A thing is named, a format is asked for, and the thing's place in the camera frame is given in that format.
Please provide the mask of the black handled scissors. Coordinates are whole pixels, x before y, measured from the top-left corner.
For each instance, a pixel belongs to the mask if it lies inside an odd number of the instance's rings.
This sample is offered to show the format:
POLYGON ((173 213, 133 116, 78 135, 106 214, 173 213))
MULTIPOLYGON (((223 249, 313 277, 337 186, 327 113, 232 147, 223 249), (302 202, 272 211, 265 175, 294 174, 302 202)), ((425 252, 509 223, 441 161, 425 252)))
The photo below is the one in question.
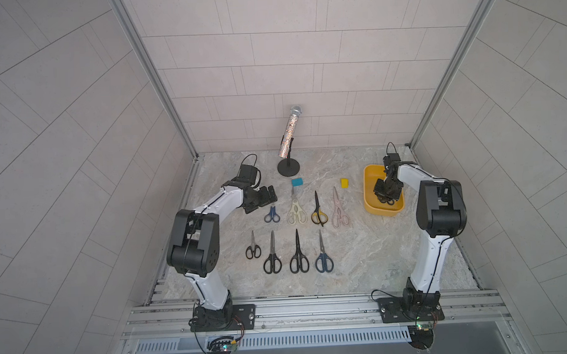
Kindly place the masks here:
POLYGON ((378 200, 383 204, 387 204, 388 206, 393 206, 396 203, 395 199, 391 198, 379 197, 378 200))

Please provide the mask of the yellow storage box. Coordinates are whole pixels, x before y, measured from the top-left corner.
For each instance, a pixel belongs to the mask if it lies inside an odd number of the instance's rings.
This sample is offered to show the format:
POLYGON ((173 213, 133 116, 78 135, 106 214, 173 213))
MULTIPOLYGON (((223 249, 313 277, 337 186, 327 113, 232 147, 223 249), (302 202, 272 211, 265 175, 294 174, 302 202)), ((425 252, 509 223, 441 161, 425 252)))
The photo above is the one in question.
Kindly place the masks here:
POLYGON ((404 194, 394 189, 387 180, 383 165, 368 165, 363 174, 363 202, 365 210, 378 216, 393 217, 404 208, 404 194))

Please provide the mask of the beige kitchen scissors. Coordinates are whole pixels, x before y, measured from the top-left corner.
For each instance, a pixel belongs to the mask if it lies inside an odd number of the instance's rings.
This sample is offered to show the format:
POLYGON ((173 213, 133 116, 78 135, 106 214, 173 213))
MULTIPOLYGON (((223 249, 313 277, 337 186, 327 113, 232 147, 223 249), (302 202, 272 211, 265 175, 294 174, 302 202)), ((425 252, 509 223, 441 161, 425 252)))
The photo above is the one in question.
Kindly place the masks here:
POLYGON ((308 215, 303 210, 301 204, 298 201, 298 197, 295 192, 295 187, 291 190, 291 208, 287 215, 287 222, 290 225, 294 224, 305 224, 308 221, 308 215))

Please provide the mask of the small black scissors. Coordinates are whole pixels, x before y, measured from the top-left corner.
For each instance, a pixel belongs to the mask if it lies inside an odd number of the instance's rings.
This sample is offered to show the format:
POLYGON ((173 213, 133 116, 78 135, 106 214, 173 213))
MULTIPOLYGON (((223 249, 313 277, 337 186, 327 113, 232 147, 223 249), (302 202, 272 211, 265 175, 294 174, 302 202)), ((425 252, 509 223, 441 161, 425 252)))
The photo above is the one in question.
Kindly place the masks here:
POLYGON ((259 244, 256 243, 254 231, 251 231, 251 243, 246 248, 246 258, 247 259, 258 259, 261 257, 262 249, 259 244))

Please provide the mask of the pink kitchen scissors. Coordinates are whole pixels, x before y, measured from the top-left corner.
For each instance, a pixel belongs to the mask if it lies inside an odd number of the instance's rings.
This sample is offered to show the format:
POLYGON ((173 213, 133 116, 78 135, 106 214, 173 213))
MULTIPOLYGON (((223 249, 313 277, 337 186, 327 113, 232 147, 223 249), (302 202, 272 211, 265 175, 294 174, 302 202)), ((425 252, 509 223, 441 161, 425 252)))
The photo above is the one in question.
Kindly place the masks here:
POLYGON ((343 210, 342 203, 340 202, 340 198, 338 196, 338 192, 335 187, 332 188, 333 194, 333 203, 334 203, 334 211, 333 211, 333 226, 335 228, 340 228, 340 226, 348 226, 350 225, 350 217, 349 215, 343 210))

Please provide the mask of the black yellow scissors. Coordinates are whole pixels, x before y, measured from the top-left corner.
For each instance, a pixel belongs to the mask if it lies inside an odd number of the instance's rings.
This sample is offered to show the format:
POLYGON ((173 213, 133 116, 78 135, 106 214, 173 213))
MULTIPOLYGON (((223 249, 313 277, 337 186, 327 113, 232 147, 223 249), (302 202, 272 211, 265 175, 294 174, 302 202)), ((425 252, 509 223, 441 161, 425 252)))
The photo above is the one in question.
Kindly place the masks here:
POLYGON ((329 218, 327 214, 325 214, 320 208, 320 200, 318 193, 316 191, 314 191, 314 197, 315 197, 315 209, 311 214, 311 221, 314 224, 324 226, 329 221, 329 218))

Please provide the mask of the large black steel scissors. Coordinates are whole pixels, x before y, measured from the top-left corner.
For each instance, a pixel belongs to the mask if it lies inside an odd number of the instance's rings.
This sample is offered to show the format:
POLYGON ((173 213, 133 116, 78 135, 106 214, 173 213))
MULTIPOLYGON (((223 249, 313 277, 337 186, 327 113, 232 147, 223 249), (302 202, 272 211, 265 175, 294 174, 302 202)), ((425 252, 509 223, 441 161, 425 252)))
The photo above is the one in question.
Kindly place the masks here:
POLYGON ((270 252, 263 265, 263 270, 266 274, 278 274, 282 270, 282 261, 276 254, 276 237, 275 232, 271 232, 270 239, 270 252))

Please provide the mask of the all black pointed scissors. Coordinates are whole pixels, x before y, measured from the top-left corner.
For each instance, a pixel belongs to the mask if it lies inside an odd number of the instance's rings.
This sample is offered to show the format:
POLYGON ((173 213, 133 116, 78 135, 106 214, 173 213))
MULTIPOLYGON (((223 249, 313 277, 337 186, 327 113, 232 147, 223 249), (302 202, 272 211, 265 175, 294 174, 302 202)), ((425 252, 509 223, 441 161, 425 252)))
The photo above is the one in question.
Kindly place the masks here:
POLYGON ((290 271, 293 274, 307 273, 310 270, 309 260, 302 252, 298 230, 296 230, 295 249, 295 254, 291 258, 290 262, 290 271))

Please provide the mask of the dark blue handled scissors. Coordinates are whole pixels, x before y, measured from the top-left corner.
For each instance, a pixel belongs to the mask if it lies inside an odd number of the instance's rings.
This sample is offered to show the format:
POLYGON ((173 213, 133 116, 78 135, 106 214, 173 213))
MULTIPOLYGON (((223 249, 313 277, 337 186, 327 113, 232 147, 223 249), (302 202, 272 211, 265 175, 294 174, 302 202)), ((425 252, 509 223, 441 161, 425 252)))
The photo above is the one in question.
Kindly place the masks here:
POLYGON ((333 259, 327 255, 321 231, 319 232, 320 254, 316 259, 315 266, 319 273, 331 273, 335 268, 333 259))

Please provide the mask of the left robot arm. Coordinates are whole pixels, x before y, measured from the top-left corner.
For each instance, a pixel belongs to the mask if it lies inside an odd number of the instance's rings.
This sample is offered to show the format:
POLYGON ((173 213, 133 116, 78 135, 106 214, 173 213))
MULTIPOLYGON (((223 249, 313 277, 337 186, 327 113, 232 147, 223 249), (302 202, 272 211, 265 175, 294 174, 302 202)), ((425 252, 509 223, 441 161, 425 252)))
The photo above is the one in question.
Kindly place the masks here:
POLYGON ((214 270, 220 257, 220 225, 238 208, 250 213, 277 201, 273 186, 254 188, 249 182, 230 180, 209 201, 193 210, 176 213, 166 263, 188 278, 207 312, 232 309, 229 290, 214 270))

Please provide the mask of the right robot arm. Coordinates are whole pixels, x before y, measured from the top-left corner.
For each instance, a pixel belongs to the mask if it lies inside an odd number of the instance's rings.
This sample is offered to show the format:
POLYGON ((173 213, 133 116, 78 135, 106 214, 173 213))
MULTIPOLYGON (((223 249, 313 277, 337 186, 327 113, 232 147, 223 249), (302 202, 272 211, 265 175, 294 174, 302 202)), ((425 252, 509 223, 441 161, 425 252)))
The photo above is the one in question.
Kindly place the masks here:
POLYGON ((423 170, 418 164, 403 161, 398 154, 384 157, 386 178, 378 179, 374 193, 389 205, 401 199, 407 185, 418 192, 416 222, 422 230, 420 253, 403 291, 403 306, 411 311, 422 306, 437 306, 440 278, 447 252, 454 238, 463 233, 467 209, 462 186, 423 170))

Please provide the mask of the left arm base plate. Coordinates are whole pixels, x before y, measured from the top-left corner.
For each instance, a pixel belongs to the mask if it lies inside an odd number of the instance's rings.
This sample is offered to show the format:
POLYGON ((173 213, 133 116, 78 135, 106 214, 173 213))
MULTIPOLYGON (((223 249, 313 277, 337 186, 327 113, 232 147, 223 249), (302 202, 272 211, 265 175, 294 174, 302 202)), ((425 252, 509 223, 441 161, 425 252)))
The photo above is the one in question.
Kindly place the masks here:
POLYGON ((254 329, 256 305, 233 305, 222 310, 197 306, 189 321, 192 332, 223 332, 224 330, 254 329))

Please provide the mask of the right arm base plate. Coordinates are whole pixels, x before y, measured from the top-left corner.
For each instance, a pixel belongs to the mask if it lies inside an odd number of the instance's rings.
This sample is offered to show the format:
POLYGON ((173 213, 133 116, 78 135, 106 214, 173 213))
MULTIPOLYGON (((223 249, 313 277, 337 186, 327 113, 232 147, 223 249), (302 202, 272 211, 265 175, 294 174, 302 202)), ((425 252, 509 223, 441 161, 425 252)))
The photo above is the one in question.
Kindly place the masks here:
POLYGON ((376 298, 375 301, 379 306, 383 323, 409 322, 413 325, 415 322, 438 322, 445 319, 444 311, 439 304, 425 303, 406 307, 403 298, 395 297, 381 297, 376 298))

